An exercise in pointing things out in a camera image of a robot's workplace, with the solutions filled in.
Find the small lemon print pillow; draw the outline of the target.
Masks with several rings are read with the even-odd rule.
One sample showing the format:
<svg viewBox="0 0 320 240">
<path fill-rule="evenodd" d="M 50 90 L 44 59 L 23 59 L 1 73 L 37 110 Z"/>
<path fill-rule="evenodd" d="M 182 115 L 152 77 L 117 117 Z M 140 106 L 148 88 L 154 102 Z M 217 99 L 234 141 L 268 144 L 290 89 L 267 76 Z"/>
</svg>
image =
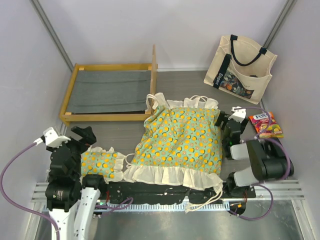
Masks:
<svg viewBox="0 0 320 240">
<path fill-rule="evenodd" d="M 81 179 L 87 175 L 100 175 L 107 184 L 120 182 L 124 176 L 125 157 L 113 147 L 105 150 L 91 146 L 81 154 Z"/>
</svg>

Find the wooden pet bed frame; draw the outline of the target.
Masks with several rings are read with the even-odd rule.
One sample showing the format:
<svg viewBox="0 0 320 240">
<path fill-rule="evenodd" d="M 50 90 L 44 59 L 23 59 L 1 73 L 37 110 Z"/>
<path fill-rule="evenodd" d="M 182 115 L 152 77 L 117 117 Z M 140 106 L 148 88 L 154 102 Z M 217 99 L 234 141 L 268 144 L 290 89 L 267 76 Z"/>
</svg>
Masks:
<svg viewBox="0 0 320 240">
<path fill-rule="evenodd" d="M 152 113 L 158 64 L 75 64 L 59 112 L 65 125 L 75 122 L 144 121 Z"/>
</svg>

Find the lemon print pet mattress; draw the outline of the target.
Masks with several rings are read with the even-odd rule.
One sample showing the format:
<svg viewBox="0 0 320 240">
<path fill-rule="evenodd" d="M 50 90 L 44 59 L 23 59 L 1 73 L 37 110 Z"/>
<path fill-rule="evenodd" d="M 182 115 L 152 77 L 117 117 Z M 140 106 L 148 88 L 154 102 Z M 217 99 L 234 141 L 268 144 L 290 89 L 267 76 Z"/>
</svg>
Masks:
<svg viewBox="0 0 320 240">
<path fill-rule="evenodd" d="M 153 114 L 143 123 L 145 132 L 123 179 L 198 191 L 213 189 L 213 196 L 203 203 L 186 205 L 186 213 L 219 200 L 223 194 L 223 150 L 221 129 L 216 125 L 221 113 L 218 101 L 199 95 L 169 100 L 158 92 L 148 94 L 146 104 Z"/>
</svg>

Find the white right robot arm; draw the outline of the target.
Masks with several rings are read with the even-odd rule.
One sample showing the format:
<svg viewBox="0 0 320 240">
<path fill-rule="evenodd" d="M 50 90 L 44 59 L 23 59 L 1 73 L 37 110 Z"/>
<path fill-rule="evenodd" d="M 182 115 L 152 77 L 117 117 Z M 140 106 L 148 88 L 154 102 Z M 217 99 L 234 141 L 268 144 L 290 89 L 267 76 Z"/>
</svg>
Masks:
<svg viewBox="0 0 320 240">
<path fill-rule="evenodd" d="M 241 143 L 249 119 L 246 112 L 221 112 L 215 125 L 222 134 L 223 157 L 228 160 L 248 160 L 250 166 L 228 175 L 223 183 L 224 197 L 242 198 L 250 187 L 267 180 L 284 180 L 294 174 L 294 165 L 275 138 L 253 139 Z"/>
</svg>

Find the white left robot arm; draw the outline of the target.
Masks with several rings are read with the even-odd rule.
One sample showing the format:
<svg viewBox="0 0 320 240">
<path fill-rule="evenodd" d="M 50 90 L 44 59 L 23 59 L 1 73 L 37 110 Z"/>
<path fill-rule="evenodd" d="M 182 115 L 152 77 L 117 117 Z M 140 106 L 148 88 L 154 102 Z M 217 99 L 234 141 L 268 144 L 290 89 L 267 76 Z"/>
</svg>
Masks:
<svg viewBox="0 0 320 240">
<path fill-rule="evenodd" d="M 81 182 L 81 154 L 97 139 L 90 126 L 73 127 L 79 140 L 61 135 L 53 127 L 43 132 L 46 149 L 51 152 L 46 206 L 53 221 L 53 240 L 86 240 L 97 200 L 107 192 L 102 175 L 89 174 Z"/>
</svg>

